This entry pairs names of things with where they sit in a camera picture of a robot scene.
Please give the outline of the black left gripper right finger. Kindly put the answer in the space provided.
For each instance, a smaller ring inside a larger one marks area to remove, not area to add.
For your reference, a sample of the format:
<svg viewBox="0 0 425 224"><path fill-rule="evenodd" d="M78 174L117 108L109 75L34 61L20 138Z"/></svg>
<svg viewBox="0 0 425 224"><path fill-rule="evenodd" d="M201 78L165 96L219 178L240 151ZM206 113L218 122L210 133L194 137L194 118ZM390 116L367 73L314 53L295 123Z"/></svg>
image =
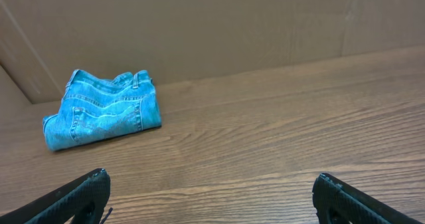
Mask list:
<svg viewBox="0 0 425 224"><path fill-rule="evenodd" d="M328 173L317 177L312 193L319 224L421 224Z"/></svg>

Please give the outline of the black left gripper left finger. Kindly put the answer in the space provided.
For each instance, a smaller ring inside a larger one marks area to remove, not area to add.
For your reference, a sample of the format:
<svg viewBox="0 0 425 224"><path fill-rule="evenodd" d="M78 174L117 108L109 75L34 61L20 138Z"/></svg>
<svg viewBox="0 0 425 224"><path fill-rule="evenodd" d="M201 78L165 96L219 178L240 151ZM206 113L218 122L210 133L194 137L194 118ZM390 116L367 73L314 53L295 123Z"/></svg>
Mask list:
<svg viewBox="0 0 425 224"><path fill-rule="evenodd" d="M110 211L111 181L103 168L94 169L58 189L1 216L2 223L95 224L104 223Z"/></svg>

